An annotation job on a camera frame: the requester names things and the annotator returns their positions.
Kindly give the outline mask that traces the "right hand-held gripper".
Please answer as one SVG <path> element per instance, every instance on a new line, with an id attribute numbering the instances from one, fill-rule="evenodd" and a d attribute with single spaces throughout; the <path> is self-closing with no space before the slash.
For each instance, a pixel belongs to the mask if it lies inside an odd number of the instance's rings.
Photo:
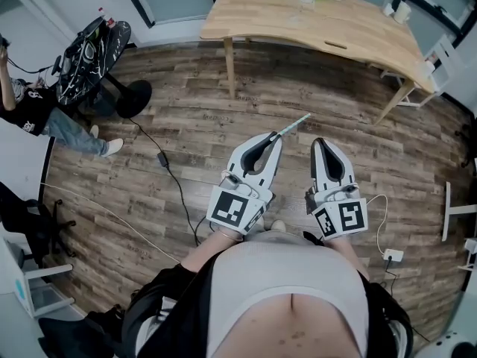
<path id="1" fill-rule="evenodd" d="M 341 149 L 316 138 L 311 147 L 311 167 L 315 187 L 306 192 L 306 211 L 317 221 L 318 234 L 331 240 L 366 231 L 366 199 L 361 197 L 352 164 Z"/>

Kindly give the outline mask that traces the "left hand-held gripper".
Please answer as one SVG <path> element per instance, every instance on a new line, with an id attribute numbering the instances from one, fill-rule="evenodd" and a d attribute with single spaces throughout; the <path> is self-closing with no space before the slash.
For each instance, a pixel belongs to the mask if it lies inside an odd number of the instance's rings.
<path id="1" fill-rule="evenodd" d="M 206 219 L 247 235 L 268 210 L 282 153 L 276 132 L 253 136 L 236 147 L 223 180 L 212 188 Z"/>

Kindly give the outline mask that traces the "clear plastic stick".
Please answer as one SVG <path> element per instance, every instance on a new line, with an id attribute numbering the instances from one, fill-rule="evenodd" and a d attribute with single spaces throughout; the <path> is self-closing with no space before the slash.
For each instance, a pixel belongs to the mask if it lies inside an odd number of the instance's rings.
<path id="1" fill-rule="evenodd" d="M 310 113 L 307 113 L 305 116 L 302 116 L 301 118 L 299 118 L 297 121 L 293 122 L 292 124 L 290 124 L 289 126 L 287 126 L 286 128 L 282 129 L 280 132 L 278 132 L 276 135 L 273 135 L 271 138 L 270 138 L 270 141 L 273 142 L 277 137 L 279 136 L 283 136 L 285 134 L 287 134 L 289 131 L 291 131 L 293 128 L 297 127 L 300 123 L 304 122 L 306 119 L 308 119 L 309 117 L 311 116 Z"/>

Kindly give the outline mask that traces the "person's left forearm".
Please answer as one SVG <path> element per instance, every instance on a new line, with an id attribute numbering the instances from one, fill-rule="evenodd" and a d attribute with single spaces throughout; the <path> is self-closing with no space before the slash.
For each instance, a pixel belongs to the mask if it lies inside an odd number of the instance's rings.
<path id="1" fill-rule="evenodd" d="M 192 250 L 180 264 L 188 271 L 197 273 L 213 256 L 239 244 L 243 241 L 243 238 L 244 236 L 239 232 L 227 227 L 219 227 Z"/>

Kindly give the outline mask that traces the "person's right forearm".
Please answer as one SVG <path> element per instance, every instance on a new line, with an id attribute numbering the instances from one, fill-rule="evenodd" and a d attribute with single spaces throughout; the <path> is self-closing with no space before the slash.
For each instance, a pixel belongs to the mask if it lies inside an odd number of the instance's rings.
<path id="1" fill-rule="evenodd" d="M 358 258 L 353 246 L 351 245 L 349 239 L 346 236 L 338 237 L 329 241 L 329 246 L 343 255 L 351 264 L 367 279 L 370 279 L 370 276 L 367 272 L 367 269 Z"/>

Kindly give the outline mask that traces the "person's grey trousers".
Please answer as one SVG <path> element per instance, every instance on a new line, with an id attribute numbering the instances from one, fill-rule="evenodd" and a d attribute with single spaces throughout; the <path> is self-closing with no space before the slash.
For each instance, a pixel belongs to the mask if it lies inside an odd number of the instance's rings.
<path id="1" fill-rule="evenodd" d="M 245 242 L 269 242 L 290 245 L 314 245 L 313 242 L 303 238 L 302 236 L 292 233 L 283 232 L 281 230 L 266 230 L 264 228 L 252 229 L 246 236 Z"/>

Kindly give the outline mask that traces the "wooden desk leg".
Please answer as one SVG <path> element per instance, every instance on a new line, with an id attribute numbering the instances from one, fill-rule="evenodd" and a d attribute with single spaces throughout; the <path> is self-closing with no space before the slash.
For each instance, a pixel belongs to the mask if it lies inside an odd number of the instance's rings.
<path id="1" fill-rule="evenodd" d="M 227 67 L 227 78 L 229 84 L 229 93 L 231 99 L 236 97 L 235 85 L 235 70 L 234 70 L 234 53 L 233 53 L 233 38 L 224 38 L 224 54 Z"/>
<path id="2" fill-rule="evenodd" d="M 374 124 L 375 125 L 379 124 L 384 119 L 384 117 L 393 108 L 395 108 L 398 105 L 398 103 L 400 103 L 404 99 L 404 97 L 406 97 L 413 89 L 414 89 L 414 82 L 410 79 L 405 79 L 405 81 L 402 83 L 402 86 L 397 90 L 393 98 L 384 107 L 384 109 L 382 110 L 382 112 L 377 117 L 376 121 L 374 122 Z"/>

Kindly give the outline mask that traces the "black office chair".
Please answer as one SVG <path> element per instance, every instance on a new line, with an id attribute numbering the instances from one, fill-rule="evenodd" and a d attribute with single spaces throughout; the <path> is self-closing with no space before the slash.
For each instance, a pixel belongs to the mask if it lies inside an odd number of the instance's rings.
<path id="1" fill-rule="evenodd" d="M 7 232 L 25 235 L 31 250 L 28 258 L 40 268 L 45 256 L 59 254 L 60 249 L 68 257 L 76 257 L 76 253 L 60 238 L 62 230 L 76 225 L 75 221 L 59 223 L 57 210 L 62 204 L 61 199 L 55 201 L 51 213 L 43 203 L 34 199 L 22 200 L 0 182 L 0 222 Z"/>
<path id="2" fill-rule="evenodd" d="M 460 138 L 467 147 L 467 153 L 461 162 L 461 167 L 464 169 L 473 162 L 473 174 L 477 175 L 477 117 L 473 116 L 470 120 L 470 124 L 462 125 L 460 130 L 455 131 L 455 135 L 457 138 Z"/>

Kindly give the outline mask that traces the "white shelf unit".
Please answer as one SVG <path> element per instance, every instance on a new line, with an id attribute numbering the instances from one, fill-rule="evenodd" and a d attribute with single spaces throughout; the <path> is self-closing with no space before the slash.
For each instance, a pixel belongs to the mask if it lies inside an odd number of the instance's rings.
<path id="1" fill-rule="evenodd" d="M 440 95 L 446 86 L 464 70 L 464 62 L 444 34 L 426 55 L 426 67 L 427 75 L 434 85 L 435 94 Z"/>

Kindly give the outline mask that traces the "person's black jacket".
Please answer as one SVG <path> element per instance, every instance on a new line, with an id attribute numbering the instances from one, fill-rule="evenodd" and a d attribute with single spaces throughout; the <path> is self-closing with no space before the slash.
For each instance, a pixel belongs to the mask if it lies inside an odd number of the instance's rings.
<path id="1" fill-rule="evenodd" d="M 121 327 L 125 358 L 206 358 L 217 259 L 197 273 L 181 265 L 164 269 L 139 290 Z M 361 286 L 369 315 L 365 358 L 409 358 L 413 332 L 407 313 L 379 284 L 363 280 Z"/>

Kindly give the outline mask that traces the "black headset green accents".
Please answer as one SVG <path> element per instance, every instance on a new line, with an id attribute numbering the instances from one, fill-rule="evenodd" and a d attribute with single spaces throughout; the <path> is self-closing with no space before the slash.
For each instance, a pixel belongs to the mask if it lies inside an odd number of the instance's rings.
<path id="1" fill-rule="evenodd" d="M 85 40 L 94 42 L 103 38 L 109 31 L 106 21 L 99 16 L 90 22 L 81 32 L 78 33 L 76 42 L 82 43 Z"/>

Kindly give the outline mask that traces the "white round device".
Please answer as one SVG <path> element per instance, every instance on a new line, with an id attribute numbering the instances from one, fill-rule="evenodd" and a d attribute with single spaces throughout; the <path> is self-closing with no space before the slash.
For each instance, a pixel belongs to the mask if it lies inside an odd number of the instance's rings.
<path id="1" fill-rule="evenodd" d="M 451 331 L 425 345 L 414 358 L 477 358 L 477 343 Z"/>

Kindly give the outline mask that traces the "red-capped plastic bottle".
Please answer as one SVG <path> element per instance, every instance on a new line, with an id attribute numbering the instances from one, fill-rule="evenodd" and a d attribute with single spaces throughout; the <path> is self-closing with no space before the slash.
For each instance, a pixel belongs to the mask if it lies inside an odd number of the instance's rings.
<path id="1" fill-rule="evenodd" d="M 101 14 L 102 19 L 106 22 L 106 25 L 109 28 L 113 28 L 116 25 L 116 21 L 112 15 L 103 7 L 99 7 L 98 12 Z"/>

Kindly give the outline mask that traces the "white open cabinet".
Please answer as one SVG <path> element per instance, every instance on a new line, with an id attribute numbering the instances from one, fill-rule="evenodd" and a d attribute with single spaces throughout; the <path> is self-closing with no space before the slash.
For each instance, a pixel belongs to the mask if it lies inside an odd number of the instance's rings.
<path id="1" fill-rule="evenodd" d="M 72 297 L 61 295 L 52 283 L 47 283 L 46 278 L 70 272 L 71 264 L 55 266 L 52 268 L 39 268 L 32 271 L 23 271 L 15 266 L 13 276 L 14 293 L 31 318 L 38 318 L 47 313 L 60 310 L 73 305 Z"/>

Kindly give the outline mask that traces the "white metal frame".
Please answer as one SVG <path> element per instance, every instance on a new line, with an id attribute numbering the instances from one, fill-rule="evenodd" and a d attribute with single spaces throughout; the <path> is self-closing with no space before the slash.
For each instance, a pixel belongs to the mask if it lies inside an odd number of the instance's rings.
<path id="1" fill-rule="evenodd" d="M 445 186 L 444 220 L 441 241 L 445 242 L 447 240 L 449 233 L 450 216 L 466 215 L 472 213 L 477 214 L 477 204 L 468 204 L 454 207 L 451 205 L 451 184 L 449 181 L 447 181 Z"/>

